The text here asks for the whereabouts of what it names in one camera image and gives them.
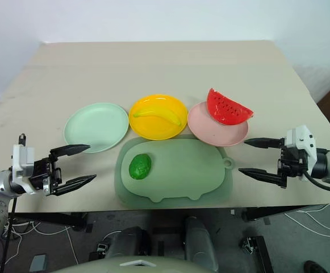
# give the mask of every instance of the plate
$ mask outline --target plate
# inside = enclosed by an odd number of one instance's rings
[[[232,146],[244,140],[248,132],[247,121],[227,126],[215,121],[208,113],[206,102],[196,104],[187,117],[189,128],[201,141],[218,146]]]
[[[151,95],[138,100],[129,117],[133,131],[141,137],[164,140],[178,135],[185,128],[187,109],[174,97]]]
[[[74,113],[64,128],[67,144],[88,144],[84,152],[101,152],[115,146],[128,130],[128,115],[116,104],[85,106]]]

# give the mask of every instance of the pink plate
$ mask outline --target pink plate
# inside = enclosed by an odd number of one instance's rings
[[[227,126],[215,121],[208,113],[206,102],[196,104],[187,116],[189,128],[201,141],[218,147],[240,143],[248,133],[247,121]]]

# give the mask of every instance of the banana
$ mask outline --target banana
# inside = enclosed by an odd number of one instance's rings
[[[150,107],[145,107],[133,114],[135,118],[138,117],[149,117],[149,116],[155,116],[155,117],[160,117],[163,118],[177,126],[181,126],[181,121],[179,117],[172,112],[170,109],[166,107],[160,107],[160,106],[150,106]]]

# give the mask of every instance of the wall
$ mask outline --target wall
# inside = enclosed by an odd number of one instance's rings
[[[315,101],[330,90],[327,0],[0,0],[0,94],[44,42],[273,40]]]

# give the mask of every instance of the toy watermelon slice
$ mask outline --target toy watermelon slice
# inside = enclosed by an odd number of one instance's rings
[[[253,111],[210,89],[206,105],[210,116],[225,125],[236,125],[253,116]]]

